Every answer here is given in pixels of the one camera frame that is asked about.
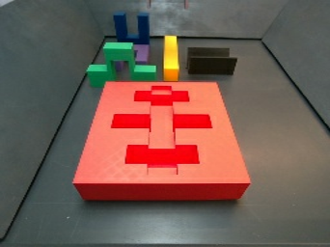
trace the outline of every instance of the wall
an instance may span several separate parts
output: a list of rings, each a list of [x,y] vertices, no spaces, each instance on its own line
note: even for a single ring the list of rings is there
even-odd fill
[[[1,238],[103,35],[80,0],[8,3],[0,8],[0,34]]]
[[[126,11],[136,32],[136,14],[148,12],[151,35],[262,39],[287,0],[86,0],[106,36],[115,36],[112,14]]]
[[[263,37],[297,87],[330,126],[330,1],[291,0]]]

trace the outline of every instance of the floor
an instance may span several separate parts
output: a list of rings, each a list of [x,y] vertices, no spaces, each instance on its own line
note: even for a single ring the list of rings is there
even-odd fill
[[[151,40],[159,80],[163,42]],[[230,47],[235,74],[187,74],[193,46]],[[261,41],[182,38],[179,56],[180,80],[221,88],[253,182],[242,199],[82,200],[71,182],[102,93],[86,79],[4,244],[330,243],[329,131],[267,48]]]

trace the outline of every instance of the block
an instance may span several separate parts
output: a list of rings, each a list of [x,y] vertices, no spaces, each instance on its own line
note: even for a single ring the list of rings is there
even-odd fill
[[[124,65],[126,65],[124,61],[115,61],[116,72],[123,70]]]
[[[156,66],[136,65],[131,76],[132,81],[156,81],[158,80]]]
[[[138,65],[147,65],[150,61],[150,45],[148,44],[135,44],[134,45],[135,62]]]
[[[234,74],[238,58],[230,57],[230,48],[189,47],[187,54],[190,74]]]
[[[158,79],[156,66],[135,64],[132,42],[107,42],[103,46],[103,53],[106,65],[91,65],[87,71],[92,87],[103,87],[106,81],[116,80],[116,71],[122,70],[124,61],[128,62],[132,81],[155,81]]]
[[[138,35],[128,34],[127,13],[114,13],[118,42],[132,42],[134,44],[150,44],[150,15],[138,14]]]
[[[74,185],[84,200],[237,200],[250,185],[215,82],[110,82]]]
[[[115,80],[115,76],[108,72],[106,65],[90,65],[87,73],[92,87],[102,88],[106,81]]]
[[[179,80],[179,54],[176,36],[164,36],[164,81]]]

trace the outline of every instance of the yellow block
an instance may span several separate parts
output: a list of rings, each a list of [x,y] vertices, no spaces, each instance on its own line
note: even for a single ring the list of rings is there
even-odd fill
[[[179,80],[179,53],[176,36],[164,36],[164,81]]]

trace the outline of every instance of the red block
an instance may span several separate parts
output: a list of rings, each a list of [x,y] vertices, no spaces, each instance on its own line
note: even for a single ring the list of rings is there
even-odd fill
[[[108,82],[74,184],[84,200],[234,200],[250,177],[215,82]]]

